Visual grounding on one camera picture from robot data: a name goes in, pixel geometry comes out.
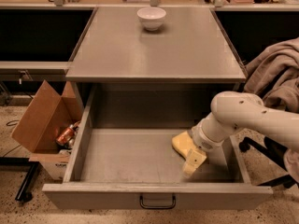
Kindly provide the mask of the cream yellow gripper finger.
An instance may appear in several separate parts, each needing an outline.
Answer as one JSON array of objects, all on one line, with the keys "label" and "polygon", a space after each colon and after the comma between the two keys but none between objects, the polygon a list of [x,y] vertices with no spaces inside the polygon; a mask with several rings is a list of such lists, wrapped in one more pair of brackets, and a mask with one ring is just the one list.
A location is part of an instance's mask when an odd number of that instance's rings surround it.
[{"label": "cream yellow gripper finger", "polygon": [[193,165],[190,165],[187,162],[185,162],[183,164],[182,171],[185,176],[192,176],[193,173],[196,171],[196,168]]}]

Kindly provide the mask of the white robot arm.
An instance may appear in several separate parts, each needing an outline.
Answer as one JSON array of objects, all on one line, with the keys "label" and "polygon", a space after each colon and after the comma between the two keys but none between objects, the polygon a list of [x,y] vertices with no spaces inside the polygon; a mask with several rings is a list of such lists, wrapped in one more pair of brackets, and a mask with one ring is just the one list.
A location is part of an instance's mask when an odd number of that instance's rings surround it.
[{"label": "white robot arm", "polygon": [[299,176],[299,114],[268,108],[252,93],[224,91],[210,105],[211,112],[178,136],[185,154],[183,172],[192,175],[207,152],[221,147],[229,136],[243,129],[261,133],[287,148],[283,164],[293,179]]}]

